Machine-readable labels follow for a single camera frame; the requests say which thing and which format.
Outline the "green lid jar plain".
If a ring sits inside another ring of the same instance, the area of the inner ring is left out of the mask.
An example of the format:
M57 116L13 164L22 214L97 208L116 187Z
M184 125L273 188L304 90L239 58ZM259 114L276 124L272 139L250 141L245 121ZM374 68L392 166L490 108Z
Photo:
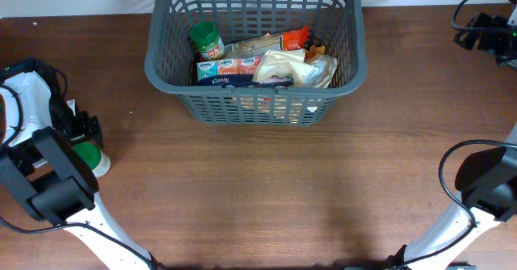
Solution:
M85 141L74 147L74 152L89 166L96 178L108 173L111 159L97 146Z

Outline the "green lid jar with label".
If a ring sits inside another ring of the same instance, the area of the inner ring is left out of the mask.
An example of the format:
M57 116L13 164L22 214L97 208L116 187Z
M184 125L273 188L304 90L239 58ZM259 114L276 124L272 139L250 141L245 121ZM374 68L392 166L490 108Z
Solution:
M215 61L225 56L225 45L214 23L196 24L190 30L190 37L204 60Z

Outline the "tissue multipack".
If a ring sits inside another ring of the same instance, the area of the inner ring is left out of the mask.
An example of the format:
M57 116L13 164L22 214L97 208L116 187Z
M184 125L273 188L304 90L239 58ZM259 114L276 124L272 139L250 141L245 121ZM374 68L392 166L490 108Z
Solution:
M200 86L249 86L262 58L228 58L196 64Z

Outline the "grey plastic shopping basket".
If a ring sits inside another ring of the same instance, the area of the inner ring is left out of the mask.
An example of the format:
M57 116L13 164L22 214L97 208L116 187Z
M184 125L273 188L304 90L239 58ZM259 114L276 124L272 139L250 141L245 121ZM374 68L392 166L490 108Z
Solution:
M317 123L367 74L361 0L155 0L145 74L212 124Z

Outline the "beige plastic bag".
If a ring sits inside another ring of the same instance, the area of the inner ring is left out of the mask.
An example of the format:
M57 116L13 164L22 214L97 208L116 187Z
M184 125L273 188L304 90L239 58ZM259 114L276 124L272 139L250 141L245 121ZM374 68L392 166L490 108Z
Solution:
M305 59L303 49L269 50L261 58L253 82L281 86L285 82L294 87L327 88L338 68L338 60L328 55Z

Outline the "spaghetti pack orange ends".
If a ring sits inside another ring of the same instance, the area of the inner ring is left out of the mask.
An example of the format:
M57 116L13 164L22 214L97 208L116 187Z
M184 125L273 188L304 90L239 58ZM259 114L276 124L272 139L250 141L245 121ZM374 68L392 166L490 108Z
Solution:
M302 49L309 36L310 28L305 25L300 29L276 34L266 34L257 38L242 40L225 46L225 58L249 58L262 56L270 50Z

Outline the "beige snack bag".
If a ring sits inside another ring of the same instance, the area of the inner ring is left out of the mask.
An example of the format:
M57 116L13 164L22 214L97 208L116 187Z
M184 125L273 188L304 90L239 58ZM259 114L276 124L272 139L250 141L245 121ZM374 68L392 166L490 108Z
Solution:
M327 55L324 46L313 45L305 51L305 59L316 57L317 55ZM240 98L240 105L246 112L256 112L259 121L265 122L267 119L274 123L286 121L297 124L301 118L307 114L312 114L317 110L320 99L306 99L303 96L280 95L279 91L284 88L294 87L292 83L285 82L283 86L274 84L259 84L253 82L257 88L271 88L269 95L243 96Z

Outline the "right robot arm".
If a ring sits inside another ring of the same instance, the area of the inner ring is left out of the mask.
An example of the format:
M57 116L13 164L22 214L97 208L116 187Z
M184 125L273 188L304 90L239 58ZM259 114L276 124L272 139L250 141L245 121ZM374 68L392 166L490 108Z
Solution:
M454 41L464 49L492 53L499 65L516 59L514 15L480 13L457 31ZM450 190L443 173L446 161L457 150L474 145L483 149L461 163ZM473 139L455 144L440 159L438 176L451 204L424 234L389 257L391 269L449 269L474 240L516 215L516 133L505 141Z

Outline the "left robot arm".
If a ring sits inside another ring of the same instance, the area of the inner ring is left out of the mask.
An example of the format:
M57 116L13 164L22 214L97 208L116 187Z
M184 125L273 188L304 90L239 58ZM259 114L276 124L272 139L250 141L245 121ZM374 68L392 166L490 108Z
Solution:
M161 269L104 205L111 166L96 116L67 99L67 77L29 57L1 71L1 185L34 220L71 233L110 269Z

